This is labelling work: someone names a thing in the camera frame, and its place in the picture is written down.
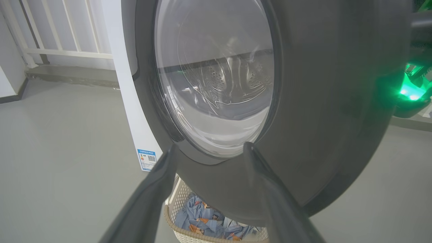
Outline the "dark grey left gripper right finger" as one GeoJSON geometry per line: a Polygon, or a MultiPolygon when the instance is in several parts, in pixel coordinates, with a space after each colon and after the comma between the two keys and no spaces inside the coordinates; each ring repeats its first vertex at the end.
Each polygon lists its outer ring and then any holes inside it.
{"type": "Polygon", "coordinates": [[[324,243],[302,207],[252,142],[244,143],[248,182],[258,196],[271,243],[324,243]]]}

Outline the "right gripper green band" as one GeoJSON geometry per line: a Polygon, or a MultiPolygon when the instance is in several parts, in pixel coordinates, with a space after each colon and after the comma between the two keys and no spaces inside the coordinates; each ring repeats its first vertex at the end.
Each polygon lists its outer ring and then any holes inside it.
{"type": "Polygon", "coordinates": [[[431,69],[431,65],[406,65],[393,116],[413,117],[431,103],[431,69]]]}

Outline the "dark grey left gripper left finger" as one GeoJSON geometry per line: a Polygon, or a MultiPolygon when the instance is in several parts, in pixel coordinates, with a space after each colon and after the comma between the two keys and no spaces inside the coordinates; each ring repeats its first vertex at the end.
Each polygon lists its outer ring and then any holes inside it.
{"type": "Polygon", "coordinates": [[[100,243],[153,243],[164,201],[173,190],[178,167],[171,145],[125,203],[100,243]]]}

